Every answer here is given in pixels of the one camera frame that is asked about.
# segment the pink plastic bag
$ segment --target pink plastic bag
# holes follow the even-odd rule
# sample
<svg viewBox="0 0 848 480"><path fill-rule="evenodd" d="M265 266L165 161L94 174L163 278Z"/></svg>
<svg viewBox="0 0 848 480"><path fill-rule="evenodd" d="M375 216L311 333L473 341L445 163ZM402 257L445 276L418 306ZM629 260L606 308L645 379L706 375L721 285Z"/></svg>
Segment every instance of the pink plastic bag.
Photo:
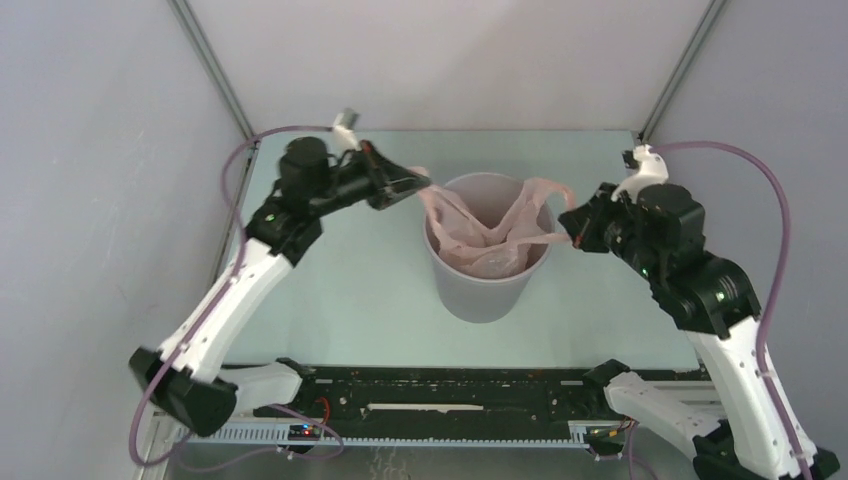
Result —
<svg viewBox="0 0 848 480"><path fill-rule="evenodd" d="M532 245L569 241L567 234L547 233L537 223L539 211L554 194L562 195L568 210L576 206L574 192L565 185L544 178L526 180L501 222L488 228L456 193L436 185L418 191L439 241L439 258L462 273L485 279L523 272Z"/></svg>

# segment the white bracket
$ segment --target white bracket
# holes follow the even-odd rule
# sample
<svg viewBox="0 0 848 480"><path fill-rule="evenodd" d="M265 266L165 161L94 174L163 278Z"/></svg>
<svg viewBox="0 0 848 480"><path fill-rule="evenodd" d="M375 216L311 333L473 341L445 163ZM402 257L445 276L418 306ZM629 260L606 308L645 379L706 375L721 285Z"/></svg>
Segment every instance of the white bracket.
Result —
<svg viewBox="0 0 848 480"><path fill-rule="evenodd" d="M692 438L706 436L719 428L719 418L675 400L642 380L635 372L617 375L604 387L607 403L695 458Z"/></svg>
<svg viewBox="0 0 848 480"><path fill-rule="evenodd" d="M625 178L612 192L610 198L617 202L622 192L627 192L630 201L635 202L639 192L651 185L660 185L668 181L668 169L665 160L651 152L650 145L639 145L633 149L633 159L639 164L639 169L633 175Z"/></svg>

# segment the table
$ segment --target table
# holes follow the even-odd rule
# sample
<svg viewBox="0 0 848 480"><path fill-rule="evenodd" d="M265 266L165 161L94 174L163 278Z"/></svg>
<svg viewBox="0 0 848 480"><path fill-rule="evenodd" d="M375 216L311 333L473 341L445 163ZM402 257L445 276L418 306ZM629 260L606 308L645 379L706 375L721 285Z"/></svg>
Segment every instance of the table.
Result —
<svg viewBox="0 0 848 480"><path fill-rule="evenodd" d="M259 149L242 205L247 219L278 176L286 144ZM333 148L332 138L316 134ZM360 132L387 158L423 166L434 182L492 171L547 177L578 202L602 181L624 178L625 131ZM550 203L563 210L562 200ZM259 306L230 363L288 356L302 364L417 367L593 367L617 358L634 368L698 367L692 347L651 300L648 284L612 255L559 245L514 310L489 324L453 317L439 301L417 198L377 212L359 204L323 220L324 234Z"/></svg>

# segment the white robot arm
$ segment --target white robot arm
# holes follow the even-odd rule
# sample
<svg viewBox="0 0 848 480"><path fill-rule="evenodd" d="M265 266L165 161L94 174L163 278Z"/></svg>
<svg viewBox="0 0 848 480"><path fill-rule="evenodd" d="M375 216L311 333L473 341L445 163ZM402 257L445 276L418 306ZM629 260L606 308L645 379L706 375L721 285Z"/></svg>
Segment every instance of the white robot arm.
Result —
<svg viewBox="0 0 848 480"><path fill-rule="evenodd" d="M284 360L222 370L227 350L274 285L321 235L321 217L365 200L375 210L427 187L427 177L357 141L357 115L340 114L333 132L345 153L333 158L315 137L295 139L280 159L280 178L246 228L236 256L173 335L155 351L138 348L130 369L150 400L199 436L209 436L236 413L289 403L301 384L296 364Z"/></svg>
<svg viewBox="0 0 848 480"><path fill-rule="evenodd" d="M798 455L814 478L826 478L838 462L801 428L768 352L769 375L802 452L793 452L760 378L755 358L760 305L747 275L704 250L703 207L683 187L666 183L665 162L650 146L625 152L625 164L636 170L632 176L619 185L602 184L588 203L559 221L576 248L612 252L650 283L654 300L685 332L709 372L727 422L670 398L614 360L587 374L588 382L603 390L613 411L636 419L692 459L700 478L801 478Z"/></svg>

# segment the gray wall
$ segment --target gray wall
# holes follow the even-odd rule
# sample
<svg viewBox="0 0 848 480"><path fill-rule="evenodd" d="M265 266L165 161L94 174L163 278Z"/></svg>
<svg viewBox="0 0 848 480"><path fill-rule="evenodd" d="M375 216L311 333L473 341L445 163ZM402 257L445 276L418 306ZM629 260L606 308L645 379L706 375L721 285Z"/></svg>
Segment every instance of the gray wall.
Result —
<svg viewBox="0 0 848 480"><path fill-rule="evenodd" d="M0 2L0 478L130 478L126 367L199 301L240 140L164 0Z"/></svg>
<svg viewBox="0 0 848 480"><path fill-rule="evenodd" d="M782 181L792 250L770 349L807 432L848 462L848 2L731 2L652 143L718 140ZM667 158L707 209L708 247L737 260L765 303L780 217L764 178L705 151ZM843 472L840 478L848 478Z"/></svg>

